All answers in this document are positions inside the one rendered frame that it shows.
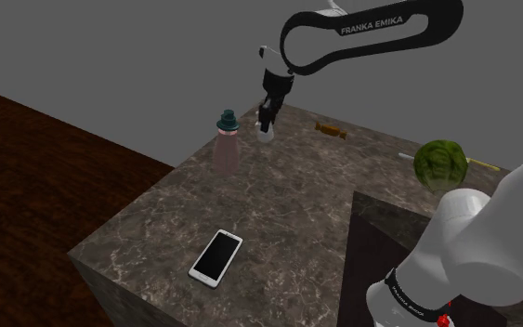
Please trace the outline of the small white round object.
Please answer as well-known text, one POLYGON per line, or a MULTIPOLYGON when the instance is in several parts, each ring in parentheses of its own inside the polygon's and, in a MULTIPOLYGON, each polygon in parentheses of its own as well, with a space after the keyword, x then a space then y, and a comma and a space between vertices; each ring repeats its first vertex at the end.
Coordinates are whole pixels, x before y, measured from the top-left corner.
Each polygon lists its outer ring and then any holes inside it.
POLYGON ((262 124, 260 122, 258 122, 255 125, 257 140, 260 142, 263 142, 263 143, 269 143, 274 138, 273 124, 272 123, 268 124, 267 132, 264 132, 261 129, 261 127, 262 127, 262 124))

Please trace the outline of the pink bottle with green cap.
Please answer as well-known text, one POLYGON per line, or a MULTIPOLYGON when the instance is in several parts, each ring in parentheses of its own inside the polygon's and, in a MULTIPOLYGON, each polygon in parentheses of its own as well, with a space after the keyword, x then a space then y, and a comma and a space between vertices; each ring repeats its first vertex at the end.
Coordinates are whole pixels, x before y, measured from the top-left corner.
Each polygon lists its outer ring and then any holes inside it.
POLYGON ((240 124, 233 110, 224 110, 216 122, 217 136, 213 164, 222 175, 235 174, 239 168, 238 130, 240 124))

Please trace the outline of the green cabbage head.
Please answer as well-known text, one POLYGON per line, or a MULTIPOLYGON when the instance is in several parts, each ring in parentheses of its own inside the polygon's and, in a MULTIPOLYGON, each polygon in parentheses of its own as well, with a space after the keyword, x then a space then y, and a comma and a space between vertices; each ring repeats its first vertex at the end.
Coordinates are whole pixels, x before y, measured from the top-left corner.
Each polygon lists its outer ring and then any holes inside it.
POLYGON ((418 181, 432 193, 448 192, 463 183, 468 162, 458 143, 438 139, 425 143, 415 153, 413 169, 418 181))

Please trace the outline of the yellow pen with white tip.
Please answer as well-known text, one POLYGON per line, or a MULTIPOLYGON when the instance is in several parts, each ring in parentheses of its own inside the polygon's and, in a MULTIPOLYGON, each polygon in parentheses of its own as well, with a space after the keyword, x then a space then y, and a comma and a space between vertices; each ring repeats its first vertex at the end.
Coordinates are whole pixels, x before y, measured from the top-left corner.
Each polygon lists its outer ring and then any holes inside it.
MULTIPOLYGON (((405 153, 402 153, 402 152, 399 152, 399 153, 398 153, 398 156, 399 156, 400 158, 408 159, 408 160, 411 160, 411 161, 413 161, 413 160, 415 159, 414 156, 411 156, 411 155, 409 155, 409 154, 405 154, 405 153)), ((480 166, 483 166, 483 167, 489 168, 489 169, 491 169, 491 170, 493 170, 493 171, 501 171, 501 168, 498 167, 498 166, 495 166, 495 165, 492 165, 492 164, 489 164, 489 163, 483 163, 483 162, 481 162, 481 161, 478 161, 478 160, 476 160, 476 159, 472 159, 472 158, 468 158, 468 157, 466 157, 465 159, 466 159, 466 161, 467 161, 468 163, 470 163, 470 164, 478 164, 478 165, 480 165, 480 166)))

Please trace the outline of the white smartphone with black screen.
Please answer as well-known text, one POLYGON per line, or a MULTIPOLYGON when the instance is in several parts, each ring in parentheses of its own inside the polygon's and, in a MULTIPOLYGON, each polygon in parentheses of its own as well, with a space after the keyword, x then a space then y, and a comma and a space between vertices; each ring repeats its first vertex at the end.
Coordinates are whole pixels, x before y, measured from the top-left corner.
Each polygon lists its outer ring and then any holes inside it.
POLYGON ((219 229, 190 267, 188 275, 205 286, 216 289, 242 243, 241 237, 219 229))

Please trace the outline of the brown wrapped candy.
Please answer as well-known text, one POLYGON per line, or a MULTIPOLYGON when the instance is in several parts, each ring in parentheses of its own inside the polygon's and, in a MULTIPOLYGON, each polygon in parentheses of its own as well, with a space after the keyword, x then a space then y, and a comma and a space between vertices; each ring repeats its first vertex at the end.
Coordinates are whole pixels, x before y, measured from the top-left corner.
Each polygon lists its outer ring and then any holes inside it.
POLYGON ((322 132, 323 134, 332 136, 332 137, 340 137, 343 140, 346 140, 347 131, 342 130, 339 127, 327 125, 327 124, 320 124, 319 122, 316 122, 315 129, 322 132))

